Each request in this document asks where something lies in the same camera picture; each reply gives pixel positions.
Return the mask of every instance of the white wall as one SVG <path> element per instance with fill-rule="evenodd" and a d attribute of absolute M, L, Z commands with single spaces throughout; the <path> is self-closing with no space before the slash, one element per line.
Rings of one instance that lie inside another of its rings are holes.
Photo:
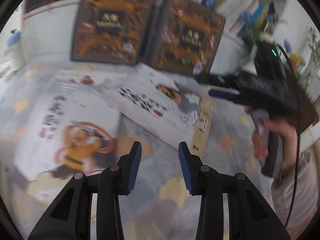
<path fill-rule="evenodd" d="M 9 61 L 8 56 L 4 57 L 3 53 L 7 49 L 7 39 L 10 37 L 11 30 L 17 29 L 21 30 L 22 24 L 22 3 L 11 15 L 10 19 L 7 21 L 6 25 L 0 33 L 0 64 Z"/>
<path fill-rule="evenodd" d="M 27 60 L 38 55 L 71 51 L 78 2 L 50 11 L 46 9 L 23 20 L 22 44 Z"/>
<path fill-rule="evenodd" d="M 308 30 L 310 27 L 316 28 L 316 26 L 297 0 L 287 1 L 280 21 L 286 21 L 287 23 L 277 25 L 273 33 L 276 42 L 283 45 L 284 39 L 287 39 L 292 45 L 292 52 L 307 55 L 308 53 L 304 51 L 304 48 L 307 44 Z"/>
<path fill-rule="evenodd" d="M 210 73 L 234 73 L 248 61 L 249 52 L 245 49 L 244 45 L 240 45 L 239 42 L 234 41 L 227 34 L 223 33 Z"/>

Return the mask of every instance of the book cover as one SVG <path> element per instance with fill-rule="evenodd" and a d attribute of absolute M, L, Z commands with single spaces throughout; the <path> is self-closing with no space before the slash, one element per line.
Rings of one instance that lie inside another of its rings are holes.
<path fill-rule="evenodd" d="M 154 0 L 83 0 L 71 60 L 135 65 Z"/>
<path fill-rule="evenodd" d="M 225 20 L 190 0 L 166 0 L 159 19 L 148 65 L 185 75 L 194 69 L 208 73 Z"/>
<path fill-rule="evenodd" d="M 213 104 L 166 75 L 140 64 L 127 79 L 100 93 L 124 115 L 175 149 L 186 141 L 197 155 L 205 149 Z"/>
<path fill-rule="evenodd" d="M 56 77 L 37 101 L 14 160 L 27 182 L 43 173 L 64 181 L 77 172 L 96 174 L 116 161 L 121 114 L 93 88 L 124 76 L 60 71 Z M 52 199 L 50 192 L 34 197 Z"/>

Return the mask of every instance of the cartoon character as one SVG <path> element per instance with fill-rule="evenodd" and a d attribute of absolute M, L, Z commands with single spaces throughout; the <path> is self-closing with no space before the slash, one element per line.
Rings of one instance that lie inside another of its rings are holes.
<path fill-rule="evenodd" d="M 181 113 L 189 114 L 193 111 L 196 111 L 198 115 L 200 114 L 201 109 L 199 102 L 191 102 L 186 95 L 164 85 L 157 85 L 156 88 L 164 93 L 167 97 L 171 98 L 176 103 Z"/>
<path fill-rule="evenodd" d="M 116 141 L 101 127 L 89 122 L 71 122 L 65 128 L 62 135 L 63 147 L 54 155 L 56 164 L 62 163 L 55 171 L 56 178 L 67 178 L 80 171 L 85 171 L 85 163 L 88 162 L 88 173 L 94 172 L 96 163 L 105 166 L 101 162 L 101 154 L 104 159 L 106 154 L 113 152 Z"/>
<path fill-rule="evenodd" d="M 176 103 L 181 112 L 181 120 L 185 124 L 193 126 L 196 124 L 201 112 L 199 106 L 200 98 L 198 96 L 183 94 L 164 85 L 157 85 L 156 88 Z"/>
<path fill-rule="evenodd" d="M 85 75 L 83 76 L 82 80 L 80 81 L 81 84 L 86 84 L 86 85 L 92 85 L 94 84 L 94 81 L 91 79 L 90 76 Z"/>

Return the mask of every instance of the person's arm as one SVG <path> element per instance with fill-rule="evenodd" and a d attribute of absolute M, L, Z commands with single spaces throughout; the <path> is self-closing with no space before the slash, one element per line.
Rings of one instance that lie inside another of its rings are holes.
<path fill-rule="evenodd" d="M 272 200 L 279 219 L 285 224 L 291 204 L 298 137 L 294 127 L 284 120 L 266 120 L 265 127 L 271 132 L 284 137 L 284 159 L 280 179 L 271 186 Z M 261 136 L 255 132 L 252 136 L 254 156 L 263 160 L 268 156 L 268 149 Z M 318 182 L 315 163 L 311 154 L 302 155 L 299 160 L 297 191 L 287 229 L 292 238 L 296 238 L 308 225 L 317 209 Z"/>

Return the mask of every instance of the beige shirt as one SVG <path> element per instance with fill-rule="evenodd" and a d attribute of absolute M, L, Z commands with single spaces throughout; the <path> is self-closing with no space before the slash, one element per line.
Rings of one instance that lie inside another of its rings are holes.
<path fill-rule="evenodd" d="M 297 191 L 287 230 L 295 240 L 307 227 L 317 211 L 318 176 L 313 155 L 306 152 L 299 160 Z M 271 186 L 272 200 L 275 211 L 283 225 L 286 222 L 291 204 L 294 184 L 294 169 L 287 177 L 273 181 Z"/>

